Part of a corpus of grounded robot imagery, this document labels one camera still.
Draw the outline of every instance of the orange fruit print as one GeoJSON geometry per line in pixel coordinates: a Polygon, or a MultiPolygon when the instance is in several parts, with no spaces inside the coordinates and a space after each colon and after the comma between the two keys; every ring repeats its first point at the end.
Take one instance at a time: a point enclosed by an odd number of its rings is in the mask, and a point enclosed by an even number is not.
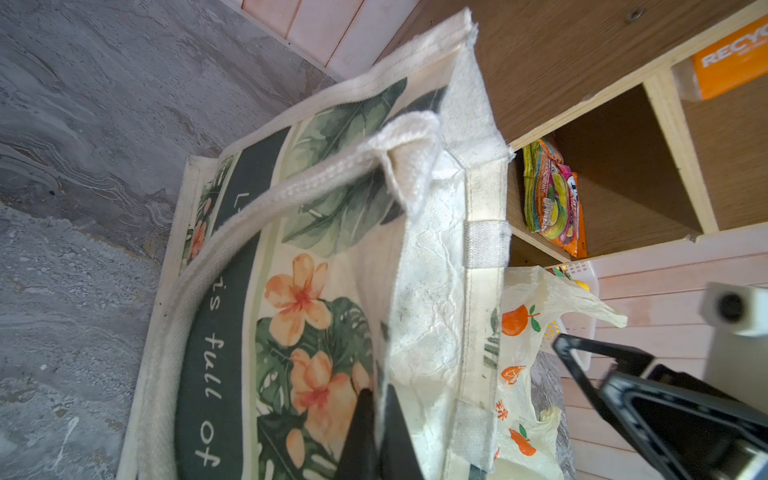
{"type": "Polygon", "coordinates": [[[523,435],[512,429],[509,429],[509,435],[511,435],[512,440],[515,440],[515,443],[518,444],[521,454],[525,455],[526,457],[530,457],[536,453],[536,449],[533,448],[530,443],[528,443],[530,440],[525,438],[523,435]]]}
{"type": "Polygon", "coordinates": [[[502,372],[502,378],[509,382],[509,385],[514,385],[518,381],[520,372],[523,371],[523,366],[511,366],[502,372]]]}
{"type": "Polygon", "coordinates": [[[536,305],[531,307],[531,315],[528,315],[528,309],[525,308],[525,305],[520,305],[516,310],[502,315],[502,332],[509,336],[520,335],[525,330],[525,327],[528,326],[529,318],[531,319],[533,329],[537,332],[540,331],[541,327],[538,325],[538,322],[533,320],[533,317],[538,315],[538,313],[532,315],[535,307],[536,305]]]}

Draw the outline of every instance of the canvas tote bag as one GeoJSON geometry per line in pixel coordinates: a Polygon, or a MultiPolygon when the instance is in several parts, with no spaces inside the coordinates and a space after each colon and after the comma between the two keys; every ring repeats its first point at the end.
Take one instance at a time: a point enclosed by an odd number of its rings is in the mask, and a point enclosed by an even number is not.
{"type": "Polygon", "coordinates": [[[475,39],[464,10],[188,159],[118,478],[333,478],[388,384],[426,478],[492,470],[511,155],[475,39]]]}

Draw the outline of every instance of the marble floor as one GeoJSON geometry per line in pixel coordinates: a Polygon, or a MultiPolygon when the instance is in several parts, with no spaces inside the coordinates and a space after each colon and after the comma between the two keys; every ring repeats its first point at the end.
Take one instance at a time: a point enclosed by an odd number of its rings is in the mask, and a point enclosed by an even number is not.
{"type": "Polygon", "coordinates": [[[0,477],[113,478],[184,158],[333,82],[219,0],[0,9],[0,477]]]}
{"type": "Polygon", "coordinates": [[[157,262],[184,158],[333,83],[219,0],[0,10],[0,200],[157,262]]]}

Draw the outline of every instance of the wooden panel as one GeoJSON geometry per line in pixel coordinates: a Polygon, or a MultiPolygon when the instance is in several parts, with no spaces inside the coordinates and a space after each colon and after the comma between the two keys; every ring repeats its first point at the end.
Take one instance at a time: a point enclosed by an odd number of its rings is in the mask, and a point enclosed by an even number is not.
{"type": "Polygon", "coordinates": [[[523,201],[525,189],[523,188],[523,159],[522,152],[515,155],[515,159],[507,166],[507,221],[512,225],[514,237],[531,244],[559,262],[570,262],[571,256],[551,241],[538,233],[532,233],[525,225],[523,217],[523,201]]]}
{"type": "MultiPolygon", "coordinates": [[[[704,290],[666,293],[663,295],[631,296],[605,300],[609,306],[626,315],[627,326],[687,325],[704,323],[699,306],[704,290]]],[[[616,328],[599,322],[598,328],[616,328]]]]}
{"type": "Polygon", "coordinates": [[[600,278],[768,252],[768,223],[591,259],[600,278]]]}
{"type": "Polygon", "coordinates": [[[584,440],[598,445],[634,452],[632,445],[614,429],[610,423],[600,417],[592,408],[582,409],[566,406],[565,417],[568,419],[568,434],[571,439],[584,440]]]}
{"type": "Polygon", "coordinates": [[[571,440],[576,469],[616,480],[661,480],[662,477],[635,452],[571,440]]]}
{"type": "Polygon", "coordinates": [[[243,0],[243,10],[285,38],[300,0],[243,0]]]}
{"type": "Polygon", "coordinates": [[[525,242],[519,237],[512,237],[509,249],[509,266],[552,266],[560,263],[555,259],[525,242]]]}
{"type": "Polygon", "coordinates": [[[703,290],[707,282],[768,283],[768,253],[600,278],[600,298],[703,290]]]}
{"type": "Polygon", "coordinates": [[[768,75],[684,107],[720,228],[768,221],[768,75]]]}
{"type": "Polygon", "coordinates": [[[667,139],[667,146],[699,219],[699,225],[704,233],[715,233],[719,230],[715,213],[712,211],[707,187],[701,176],[696,148],[690,138],[672,69],[660,69],[653,77],[647,79],[643,86],[656,113],[661,132],[667,139]]]}
{"type": "Polygon", "coordinates": [[[365,73],[381,54],[418,0],[367,0],[328,62],[342,78],[365,73]]]}
{"type": "Polygon", "coordinates": [[[555,142],[578,173],[591,257],[699,232],[642,87],[558,129],[555,142]]]}
{"type": "MultiPolygon", "coordinates": [[[[587,397],[584,396],[584,393],[576,384],[575,380],[570,377],[563,377],[561,381],[563,384],[563,402],[566,406],[580,407],[583,409],[592,408],[592,404],[590,404],[587,397]]],[[[600,380],[592,380],[592,385],[597,388],[600,386],[600,380]]]]}
{"type": "Polygon", "coordinates": [[[494,116],[512,141],[749,3],[648,0],[640,19],[628,24],[638,6],[632,0],[445,0],[427,5],[401,43],[469,6],[480,27],[475,50],[494,116]]]}
{"type": "Polygon", "coordinates": [[[595,339],[630,345],[668,359],[706,359],[714,328],[698,325],[628,326],[597,329],[595,339]]]}
{"type": "Polygon", "coordinates": [[[327,65],[362,0],[302,0],[288,41],[327,65]]]}
{"type": "MultiPolygon", "coordinates": [[[[664,364],[675,372],[685,372],[695,376],[698,379],[704,377],[704,368],[707,365],[705,359],[656,359],[656,362],[664,364]]],[[[587,377],[590,379],[602,380],[611,369],[614,360],[605,357],[593,357],[589,365],[587,377]]]]}
{"type": "Polygon", "coordinates": [[[413,38],[412,35],[410,35],[410,30],[413,24],[416,22],[416,20],[419,18],[419,16],[422,14],[424,9],[432,2],[432,0],[419,0],[419,2],[416,4],[416,7],[411,12],[411,15],[408,15],[408,18],[400,25],[400,28],[398,29],[397,33],[392,37],[392,39],[387,44],[386,48],[384,48],[384,51],[382,51],[381,55],[376,59],[376,61],[381,60],[385,56],[391,54],[394,52],[404,41],[407,41],[411,38],[413,38]]]}

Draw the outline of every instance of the shelf compartment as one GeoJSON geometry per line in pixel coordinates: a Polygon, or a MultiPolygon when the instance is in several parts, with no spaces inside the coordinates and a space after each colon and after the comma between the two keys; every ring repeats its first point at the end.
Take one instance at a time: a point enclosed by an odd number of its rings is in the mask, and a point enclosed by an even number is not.
{"type": "Polygon", "coordinates": [[[683,109],[720,229],[768,221],[768,75],[683,109]]]}
{"type": "MultiPolygon", "coordinates": [[[[589,257],[701,232],[642,86],[560,127],[554,140],[565,163],[578,174],[589,257]]],[[[508,209],[516,206],[516,211],[508,217],[522,218],[522,162],[519,154],[518,176],[510,174],[508,209]]]]}

